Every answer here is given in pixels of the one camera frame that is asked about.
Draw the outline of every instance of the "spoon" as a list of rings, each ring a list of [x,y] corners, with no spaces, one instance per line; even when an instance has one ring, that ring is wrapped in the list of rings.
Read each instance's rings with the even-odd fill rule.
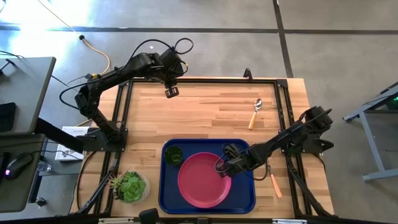
[[[254,120],[256,119],[257,111],[261,109],[262,107],[262,100],[258,98],[256,102],[254,103],[254,114],[253,117],[251,118],[250,124],[249,124],[249,129],[252,130],[254,126]]]

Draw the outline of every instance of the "computer mouse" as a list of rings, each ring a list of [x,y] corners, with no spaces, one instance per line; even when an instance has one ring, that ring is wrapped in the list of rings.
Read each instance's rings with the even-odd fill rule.
[[[14,160],[12,160],[6,168],[6,179],[13,180],[17,178],[24,168],[30,164],[33,160],[32,154],[23,152],[19,154]]]

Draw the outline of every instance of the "orange handle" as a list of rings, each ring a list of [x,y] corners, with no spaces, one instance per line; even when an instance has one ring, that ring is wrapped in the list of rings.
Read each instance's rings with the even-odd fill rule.
[[[253,117],[251,118],[250,124],[249,124],[249,129],[252,130],[254,126],[254,120],[256,120],[256,115],[257,112],[254,112]]]
[[[276,182],[276,179],[275,179],[273,174],[271,174],[271,180],[272,180],[272,184],[273,184],[274,189],[275,189],[276,196],[278,196],[278,198],[282,198],[282,192],[280,191],[278,183]]]

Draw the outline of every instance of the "wooden table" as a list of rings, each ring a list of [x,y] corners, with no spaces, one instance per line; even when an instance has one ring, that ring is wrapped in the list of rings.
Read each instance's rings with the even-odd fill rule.
[[[294,117],[298,118],[309,108],[304,80],[287,79]],[[173,138],[240,138],[249,144],[264,142],[275,136],[280,129],[273,85],[234,83],[179,83],[180,95],[166,99],[163,85],[158,83],[134,83],[130,101],[127,127],[129,134],[126,150],[122,153],[119,174],[137,170],[146,175],[151,184],[148,199],[139,205],[115,201],[112,217],[137,217],[139,212],[157,208],[161,217],[189,217],[169,215],[158,204],[161,150],[166,141]],[[100,110],[112,117],[117,88],[101,95]],[[263,107],[258,112],[253,130],[248,125],[254,111],[253,104],[262,98]],[[119,120],[123,108],[119,110]],[[81,203],[84,203],[98,185],[104,153],[97,153],[89,161],[80,185]],[[311,154],[303,154],[303,164],[308,188],[330,213],[333,213],[330,193],[322,163]],[[269,158],[282,198],[277,198],[271,178],[255,181],[256,206],[245,215],[200,215],[219,218],[293,218],[292,197],[287,176],[286,161],[280,150]],[[254,171],[262,177],[265,168]],[[304,211],[302,193],[298,189],[300,208]],[[105,190],[103,203],[107,196]],[[74,202],[71,212],[76,211]]]

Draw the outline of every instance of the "succulent plant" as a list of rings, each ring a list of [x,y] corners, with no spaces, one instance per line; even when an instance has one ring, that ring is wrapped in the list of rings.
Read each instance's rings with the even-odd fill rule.
[[[146,184],[137,172],[125,172],[119,177],[111,178],[111,188],[115,189],[115,199],[125,202],[136,202],[141,199]]]

